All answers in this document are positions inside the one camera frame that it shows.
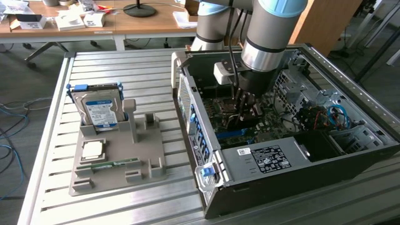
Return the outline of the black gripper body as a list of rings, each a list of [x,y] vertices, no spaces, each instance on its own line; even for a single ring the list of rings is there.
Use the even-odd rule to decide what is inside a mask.
[[[271,89],[271,83],[277,76],[278,70],[261,72],[257,70],[246,70],[234,76],[235,81],[235,94],[242,92],[262,96]]]

